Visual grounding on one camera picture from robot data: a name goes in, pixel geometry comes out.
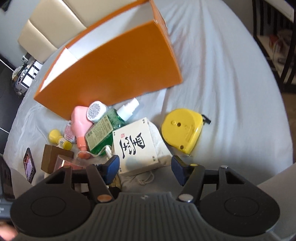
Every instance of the headboard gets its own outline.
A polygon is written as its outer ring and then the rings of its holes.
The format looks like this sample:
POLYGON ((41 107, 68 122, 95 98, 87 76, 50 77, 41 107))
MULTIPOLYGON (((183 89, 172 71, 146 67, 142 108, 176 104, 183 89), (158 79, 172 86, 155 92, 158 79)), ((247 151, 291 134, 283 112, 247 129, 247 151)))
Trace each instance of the headboard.
POLYGON ((81 31, 136 0, 41 0, 26 22, 19 44, 43 63, 81 31))

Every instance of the black calligraphy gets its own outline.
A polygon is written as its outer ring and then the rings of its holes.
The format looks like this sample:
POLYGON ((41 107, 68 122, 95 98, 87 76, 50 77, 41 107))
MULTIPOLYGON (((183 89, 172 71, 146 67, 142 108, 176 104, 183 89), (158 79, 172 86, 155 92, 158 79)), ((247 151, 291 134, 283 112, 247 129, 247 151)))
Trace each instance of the black calligraphy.
POLYGON ((145 148, 144 140, 141 136, 141 133, 136 136, 135 139, 132 139, 131 136, 124 138, 124 141, 119 141, 119 145, 122 150, 122 158, 124 159, 126 157, 125 152, 128 151, 129 155, 136 154, 136 147, 139 147, 141 149, 145 148))

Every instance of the hand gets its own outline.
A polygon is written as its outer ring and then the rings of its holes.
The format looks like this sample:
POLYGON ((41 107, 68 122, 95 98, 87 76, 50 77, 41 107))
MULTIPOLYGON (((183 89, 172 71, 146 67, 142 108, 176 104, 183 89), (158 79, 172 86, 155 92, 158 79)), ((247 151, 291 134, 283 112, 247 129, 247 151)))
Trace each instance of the hand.
POLYGON ((5 241, 11 241, 17 236, 17 231, 7 223, 2 223, 0 224, 0 236, 5 241))

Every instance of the white tile line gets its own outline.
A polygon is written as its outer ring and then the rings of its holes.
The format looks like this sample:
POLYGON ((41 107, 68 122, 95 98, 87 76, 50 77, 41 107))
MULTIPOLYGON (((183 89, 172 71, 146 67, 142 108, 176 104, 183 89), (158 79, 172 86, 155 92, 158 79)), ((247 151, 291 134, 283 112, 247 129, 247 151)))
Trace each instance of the white tile line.
POLYGON ((9 134, 9 132, 8 132, 8 131, 6 131, 6 130, 2 129, 1 127, 0 127, 0 130, 3 130, 3 131, 5 131, 6 133, 8 133, 8 134, 9 134))
MULTIPOLYGON (((4 63, 1 59, 0 59, 0 61, 1 61, 2 63, 4 63)), ((4 63, 4 64, 6 65, 6 67, 10 68, 6 63, 4 63)), ((14 71, 12 68, 10 68, 10 69, 11 69, 12 72, 14 71)))

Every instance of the green label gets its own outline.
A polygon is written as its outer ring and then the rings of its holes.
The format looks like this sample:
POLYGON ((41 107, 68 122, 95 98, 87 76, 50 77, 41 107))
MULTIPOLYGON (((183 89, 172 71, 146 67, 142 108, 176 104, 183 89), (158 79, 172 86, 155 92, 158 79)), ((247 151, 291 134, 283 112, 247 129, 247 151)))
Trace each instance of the green label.
POLYGON ((89 149, 94 149, 112 131, 111 122, 108 116, 104 115, 85 135, 89 149))

